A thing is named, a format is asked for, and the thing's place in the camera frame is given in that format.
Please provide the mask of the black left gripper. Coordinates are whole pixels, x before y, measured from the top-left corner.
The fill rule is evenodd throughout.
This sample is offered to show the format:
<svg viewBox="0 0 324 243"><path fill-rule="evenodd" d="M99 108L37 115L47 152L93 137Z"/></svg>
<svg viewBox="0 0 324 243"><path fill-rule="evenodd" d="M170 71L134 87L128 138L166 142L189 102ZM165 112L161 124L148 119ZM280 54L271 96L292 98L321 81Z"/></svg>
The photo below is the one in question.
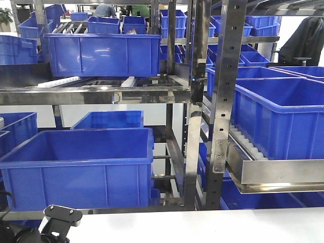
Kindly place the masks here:
<svg viewBox="0 0 324 243"><path fill-rule="evenodd" d="M83 213L77 209L50 205L44 209L48 220L42 230L5 221L9 209L1 214L1 242L70 242L71 227L77 227Z"/></svg>

